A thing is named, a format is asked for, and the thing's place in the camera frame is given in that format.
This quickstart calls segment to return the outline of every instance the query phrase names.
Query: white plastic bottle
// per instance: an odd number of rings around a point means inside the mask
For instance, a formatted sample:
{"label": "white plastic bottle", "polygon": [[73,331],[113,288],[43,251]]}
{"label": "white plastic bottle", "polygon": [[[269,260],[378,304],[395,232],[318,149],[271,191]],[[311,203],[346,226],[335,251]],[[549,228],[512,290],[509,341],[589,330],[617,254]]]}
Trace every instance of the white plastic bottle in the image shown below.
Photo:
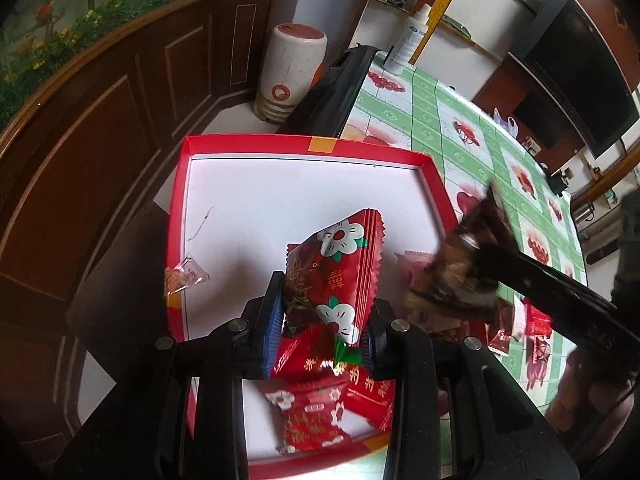
{"label": "white plastic bottle", "polygon": [[392,74],[400,75],[404,67],[411,59],[415,49],[418,48],[420,40],[427,32],[427,20],[431,6],[424,4],[422,8],[409,16],[402,23],[400,33],[394,41],[394,46],[387,56],[383,68]]}

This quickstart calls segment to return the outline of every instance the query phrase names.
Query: human hand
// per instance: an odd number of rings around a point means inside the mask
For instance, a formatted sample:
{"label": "human hand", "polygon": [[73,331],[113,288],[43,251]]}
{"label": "human hand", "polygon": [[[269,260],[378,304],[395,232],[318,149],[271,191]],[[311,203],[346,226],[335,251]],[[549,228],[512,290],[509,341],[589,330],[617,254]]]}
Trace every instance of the human hand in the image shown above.
{"label": "human hand", "polygon": [[[632,387],[631,380],[598,379],[585,381],[580,376],[580,360],[584,351],[576,350],[569,355],[566,370],[558,384],[558,393],[551,401],[545,418],[556,432],[565,432],[575,424],[575,415],[581,404],[588,401],[599,413],[607,413]],[[625,425],[634,406],[631,395],[617,406],[604,420],[593,438],[585,443],[577,460],[596,458],[613,443]]]}

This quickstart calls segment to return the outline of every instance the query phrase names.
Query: floral mural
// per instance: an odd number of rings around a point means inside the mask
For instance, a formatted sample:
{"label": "floral mural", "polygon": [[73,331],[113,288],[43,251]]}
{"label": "floral mural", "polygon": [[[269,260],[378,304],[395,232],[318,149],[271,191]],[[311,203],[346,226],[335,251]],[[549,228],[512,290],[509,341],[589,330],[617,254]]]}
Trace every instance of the floral mural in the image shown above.
{"label": "floral mural", "polygon": [[0,28],[0,130],[75,54],[173,0],[18,0]]}

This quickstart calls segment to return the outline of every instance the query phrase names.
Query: wooden wainscoting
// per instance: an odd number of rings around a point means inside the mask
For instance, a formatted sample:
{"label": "wooden wainscoting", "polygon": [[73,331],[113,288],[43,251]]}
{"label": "wooden wainscoting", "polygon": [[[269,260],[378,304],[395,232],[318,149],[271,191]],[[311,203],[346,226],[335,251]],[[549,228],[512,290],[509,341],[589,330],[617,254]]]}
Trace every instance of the wooden wainscoting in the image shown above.
{"label": "wooden wainscoting", "polygon": [[51,77],[0,134],[0,414],[45,470],[78,428],[78,286],[182,138],[254,98],[297,0],[177,0]]}

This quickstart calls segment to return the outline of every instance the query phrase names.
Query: metal screw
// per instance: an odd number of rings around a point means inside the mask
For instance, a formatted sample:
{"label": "metal screw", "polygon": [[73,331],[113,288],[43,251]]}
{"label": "metal screw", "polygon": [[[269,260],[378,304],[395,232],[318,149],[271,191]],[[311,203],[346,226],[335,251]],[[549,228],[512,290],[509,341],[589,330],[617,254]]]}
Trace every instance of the metal screw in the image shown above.
{"label": "metal screw", "polygon": [[465,346],[471,350],[479,350],[482,348],[482,343],[477,337],[467,337],[465,339]]}
{"label": "metal screw", "polygon": [[409,330],[409,322],[404,319],[395,319],[391,322],[391,328],[396,332],[406,332]]}
{"label": "metal screw", "polygon": [[158,350],[168,350],[174,345],[174,342],[174,338],[170,335],[163,335],[162,337],[156,339],[156,348]]}
{"label": "metal screw", "polygon": [[231,332],[242,332],[242,330],[245,330],[249,326],[249,323],[247,323],[247,320],[242,319],[241,317],[236,317],[235,319],[229,321],[229,323],[227,323],[226,325],[229,327],[229,330],[231,330]]}

